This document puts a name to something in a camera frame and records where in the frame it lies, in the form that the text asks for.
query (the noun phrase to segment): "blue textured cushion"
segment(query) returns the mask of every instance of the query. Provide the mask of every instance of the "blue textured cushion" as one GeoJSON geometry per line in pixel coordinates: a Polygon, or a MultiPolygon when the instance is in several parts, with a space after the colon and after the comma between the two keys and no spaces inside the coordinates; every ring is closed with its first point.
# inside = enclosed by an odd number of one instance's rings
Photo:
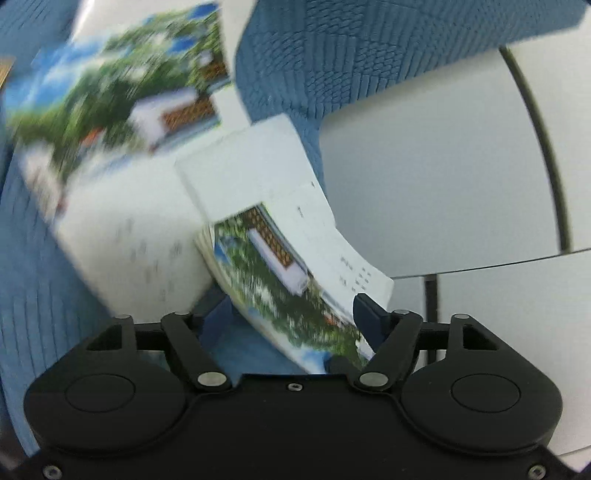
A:
{"type": "MultiPolygon", "coordinates": [[[[22,74],[41,46],[67,38],[76,0],[0,5],[0,56],[16,56],[15,74],[22,74]]],[[[319,128],[326,114],[446,63],[575,25],[584,6],[582,0],[259,0],[237,52],[236,82],[253,120],[291,116],[322,183],[319,128]]],[[[99,328],[107,312],[57,247],[3,137],[0,125],[0,377],[15,430],[33,453],[22,412],[27,387],[99,328]]],[[[255,342],[241,344],[247,330],[238,324],[223,339],[214,352],[220,363],[240,363],[235,352],[255,342]]]]}

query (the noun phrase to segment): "white wall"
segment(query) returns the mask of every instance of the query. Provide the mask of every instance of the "white wall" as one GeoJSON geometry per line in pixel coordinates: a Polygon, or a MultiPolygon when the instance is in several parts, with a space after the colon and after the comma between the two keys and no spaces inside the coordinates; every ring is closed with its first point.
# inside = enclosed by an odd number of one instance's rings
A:
{"type": "Polygon", "coordinates": [[[545,165],[498,52],[330,115],[320,145],[337,227],[388,275],[558,252],[545,165]]]}
{"type": "Polygon", "coordinates": [[[400,278],[394,280],[394,290],[388,302],[388,311],[410,310],[423,319],[426,315],[425,284],[423,277],[400,278]]]}
{"type": "Polygon", "coordinates": [[[557,157],[574,249],[591,247],[591,12],[581,26],[511,47],[557,157]]]}

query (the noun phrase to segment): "white panel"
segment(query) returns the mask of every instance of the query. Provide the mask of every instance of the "white panel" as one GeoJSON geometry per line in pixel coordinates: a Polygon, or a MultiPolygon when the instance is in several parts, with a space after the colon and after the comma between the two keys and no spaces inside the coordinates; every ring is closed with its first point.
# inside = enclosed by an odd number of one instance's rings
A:
{"type": "Polygon", "coordinates": [[[591,462],[591,447],[560,456],[560,459],[573,470],[580,472],[591,462]]]}
{"type": "Polygon", "coordinates": [[[552,450],[591,445],[591,252],[441,275],[439,292],[442,321],[471,314],[559,387],[552,450]]]}
{"type": "Polygon", "coordinates": [[[591,247],[591,12],[577,30],[511,47],[556,152],[575,249],[591,247]]]}
{"type": "Polygon", "coordinates": [[[390,276],[557,253],[543,159],[498,52],[330,115],[320,145],[337,227],[390,276]]]}
{"type": "Polygon", "coordinates": [[[418,313],[425,318],[425,284],[423,277],[400,278],[394,280],[394,290],[388,311],[392,310],[410,310],[418,313]]]}

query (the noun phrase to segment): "blue sky in photo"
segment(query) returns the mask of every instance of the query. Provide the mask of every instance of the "blue sky in photo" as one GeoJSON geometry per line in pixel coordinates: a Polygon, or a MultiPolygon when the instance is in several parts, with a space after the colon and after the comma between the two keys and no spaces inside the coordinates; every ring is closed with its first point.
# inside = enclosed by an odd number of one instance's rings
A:
{"type": "Polygon", "coordinates": [[[203,18],[203,17],[206,17],[209,14],[215,12],[216,10],[217,10],[216,3],[198,5],[195,8],[193,8],[192,11],[189,12],[188,17],[195,18],[195,19],[196,18],[203,18]]]}
{"type": "Polygon", "coordinates": [[[213,246],[213,254],[216,257],[216,260],[218,260],[219,262],[224,263],[226,265],[230,264],[230,261],[228,260],[226,253],[224,252],[222,246],[218,242],[215,242],[213,246]]]}
{"type": "Polygon", "coordinates": [[[173,45],[168,49],[168,53],[180,53],[187,51],[197,43],[194,37],[179,37],[173,40],[173,45]]]}
{"type": "Polygon", "coordinates": [[[33,62],[36,70],[47,72],[56,66],[66,66],[87,60],[99,54],[108,36],[96,37],[83,43],[66,43],[52,50],[41,50],[33,62]]]}
{"type": "Polygon", "coordinates": [[[32,79],[8,85],[4,94],[7,112],[16,109],[45,108],[62,100],[79,78],[77,71],[63,74],[38,74],[32,79]]]}

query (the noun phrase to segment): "white building in photo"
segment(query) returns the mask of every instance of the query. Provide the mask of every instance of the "white building in photo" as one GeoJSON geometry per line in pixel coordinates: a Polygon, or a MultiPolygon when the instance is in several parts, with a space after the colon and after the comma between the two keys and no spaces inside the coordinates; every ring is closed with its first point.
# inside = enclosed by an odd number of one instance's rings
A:
{"type": "Polygon", "coordinates": [[[296,262],[292,262],[287,268],[284,267],[256,228],[251,228],[247,232],[247,235],[269,269],[283,283],[284,287],[292,295],[300,297],[310,281],[308,273],[296,262]]]}
{"type": "Polygon", "coordinates": [[[131,109],[129,121],[136,127],[138,135],[146,144],[155,147],[168,134],[162,115],[187,107],[196,101],[197,92],[191,87],[143,98],[131,109]]]}
{"type": "Polygon", "coordinates": [[[200,67],[206,67],[213,62],[213,53],[211,50],[203,50],[197,55],[197,64],[200,67]]]}

